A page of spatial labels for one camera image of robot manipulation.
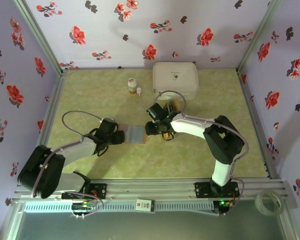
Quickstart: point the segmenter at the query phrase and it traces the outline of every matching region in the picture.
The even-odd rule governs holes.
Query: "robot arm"
[[[222,192],[222,188],[231,181],[233,160],[244,146],[244,142],[239,136],[214,124],[226,126],[237,132],[228,118],[221,115],[216,119],[203,119],[174,111],[168,113],[158,103],[150,107],[147,112],[153,119],[145,125],[147,135],[186,133],[207,141],[211,153],[216,159],[210,180],[211,190],[216,194]]]
[[[82,141],[56,149],[44,145],[37,146],[20,172],[18,183],[29,190],[35,188],[35,195],[43,199],[58,191],[86,193],[90,180],[78,172],[62,173],[63,168],[83,157],[95,154],[101,156],[108,150],[109,145],[122,144],[124,141],[125,133],[118,131],[118,124],[105,118],[100,127],[85,134]]]

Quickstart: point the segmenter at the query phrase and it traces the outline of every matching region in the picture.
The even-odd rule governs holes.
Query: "small bottle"
[[[140,97],[141,96],[141,87],[136,88],[136,94]]]
[[[134,78],[129,78],[128,79],[128,87],[129,87],[129,92],[131,94],[136,94],[136,92],[137,92],[137,81]]]

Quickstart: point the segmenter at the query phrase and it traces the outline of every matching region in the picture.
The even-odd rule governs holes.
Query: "tape roll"
[[[272,207],[266,207],[264,201],[273,203]],[[264,190],[257,194],[254,199],[256,209],[266,216],[280,215],[284,209],[284,201],[281,196],[273,190]]]

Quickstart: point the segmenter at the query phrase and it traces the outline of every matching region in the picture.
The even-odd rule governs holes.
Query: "white plastic box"
[[[153,65],[153,94],[156,98],[166,90],[177,91],[186,100],[196,97],[199,89],[197,67],[192,62],[157,62]],[[173,92],[162,94],[158,100],[172,100],[180,97]]]

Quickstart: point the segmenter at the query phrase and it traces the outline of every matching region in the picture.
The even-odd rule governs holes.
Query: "lavender wall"
[[[0,0],[0,230],[56,79],[16,5]]]
[[[236,68],[270,0],[26,0],[63,68]]]
[[[300,227],[300,0],[283,1],[241,73]]]

